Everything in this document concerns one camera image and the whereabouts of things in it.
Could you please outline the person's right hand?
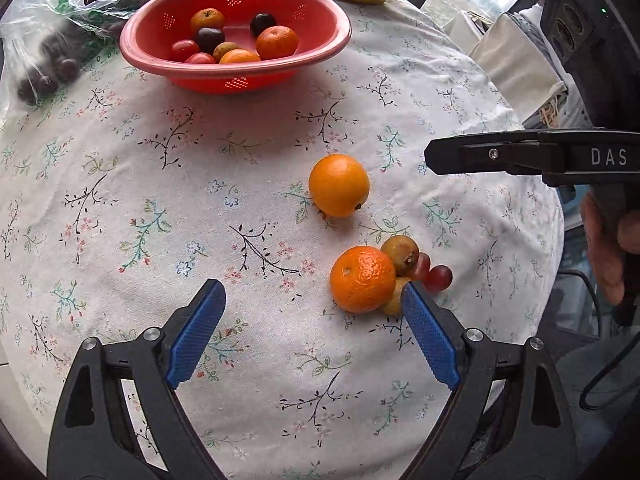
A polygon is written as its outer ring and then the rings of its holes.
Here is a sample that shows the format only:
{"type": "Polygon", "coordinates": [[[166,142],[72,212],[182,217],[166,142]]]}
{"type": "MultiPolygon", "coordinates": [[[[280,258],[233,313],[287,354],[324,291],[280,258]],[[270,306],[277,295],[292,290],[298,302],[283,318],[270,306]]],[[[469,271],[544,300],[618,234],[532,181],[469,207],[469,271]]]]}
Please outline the person's right hand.
{"type": "Polygon", "coordinates": [[[611,304],[617,306],[624,298],[624,253],[639,253],[639,213],[623,216],[615,235],[605,229],[601,211],[588,192],[582,199],[580,214],[584,224],[589,261],[598,285],[611,304]]]}

